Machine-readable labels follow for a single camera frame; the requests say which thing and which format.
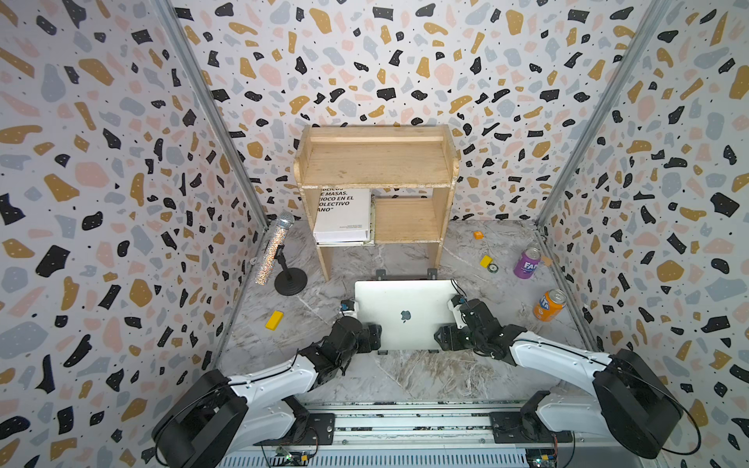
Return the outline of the silver laptop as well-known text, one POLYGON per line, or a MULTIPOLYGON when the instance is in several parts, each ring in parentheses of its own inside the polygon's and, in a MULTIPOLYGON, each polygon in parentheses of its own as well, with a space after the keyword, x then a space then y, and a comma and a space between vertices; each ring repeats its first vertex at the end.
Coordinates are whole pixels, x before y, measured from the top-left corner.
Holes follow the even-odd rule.
POLYGON ((449 280, 360 281, 354 285, 357 318, 378 325, 382 351, 437 351, 434 335, 456 323, 449 280))

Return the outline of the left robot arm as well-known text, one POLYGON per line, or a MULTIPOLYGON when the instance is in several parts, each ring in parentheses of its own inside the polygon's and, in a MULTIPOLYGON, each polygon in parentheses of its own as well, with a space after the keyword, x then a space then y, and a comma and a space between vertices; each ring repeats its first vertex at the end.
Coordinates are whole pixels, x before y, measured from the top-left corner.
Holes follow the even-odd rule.
POLYGON ((310 427, 296 397, 343 376, 353 357, 378 351, 382 327, 343 316, 329 335, 290 360, 255 374, 203 374, 155 425, 155 459, 164 467, 216 467, 236 450, 265 441, 296 442, 310 427))

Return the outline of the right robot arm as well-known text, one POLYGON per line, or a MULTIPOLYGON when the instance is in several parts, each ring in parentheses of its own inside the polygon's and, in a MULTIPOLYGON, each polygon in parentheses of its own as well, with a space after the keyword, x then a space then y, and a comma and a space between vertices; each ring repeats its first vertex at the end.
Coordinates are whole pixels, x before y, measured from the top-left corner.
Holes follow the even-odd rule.
POLYGON ((686 411, 645 361, 629 349, 578 349, 517 325, 503 326, 482 300, 456 294, 454 323, 434 335, 444 351, 470 350, 509 366, 544 372, 582 390, 565 397, 540 390, 522 407, 527 433, 579 432, 611 437, 636 456, 655 459, 686 411))

